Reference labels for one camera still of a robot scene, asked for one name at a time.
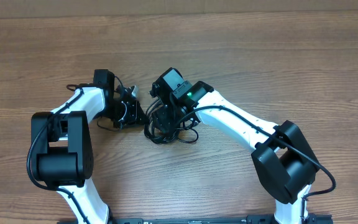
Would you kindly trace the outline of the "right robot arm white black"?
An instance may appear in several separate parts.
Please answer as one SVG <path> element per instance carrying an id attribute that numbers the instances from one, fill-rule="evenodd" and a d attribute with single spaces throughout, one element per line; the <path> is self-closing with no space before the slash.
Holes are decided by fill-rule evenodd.
<path id="1" fill-rule="evenodd" d="M 145 135 L 156 144 L 203 123 L 219 129 L 251 154 L 262 187 L 275 199 L 272 223 L 308 223 L 311 185 L 321 166 L 300 128 L 257 118 L 228 102 L 216 90 L 152 90 L 158 108 Z"/>

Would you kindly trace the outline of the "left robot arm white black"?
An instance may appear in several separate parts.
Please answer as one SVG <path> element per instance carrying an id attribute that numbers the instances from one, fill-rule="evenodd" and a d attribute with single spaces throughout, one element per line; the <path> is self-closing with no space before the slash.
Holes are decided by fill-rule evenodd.
<path id="1" fill-rule="evenodd" d="M 148 119 L 137 88 L 69 85 L 73 96 L 50 112 L 31 119 L 31 146 L 26 169 L 40 189 L 58 192 L 69 204 L 76 223 L 115 223 L 91 178 L 94 169 L 89 124 L 109 118 L 116 129 L 145 124 Z"/>

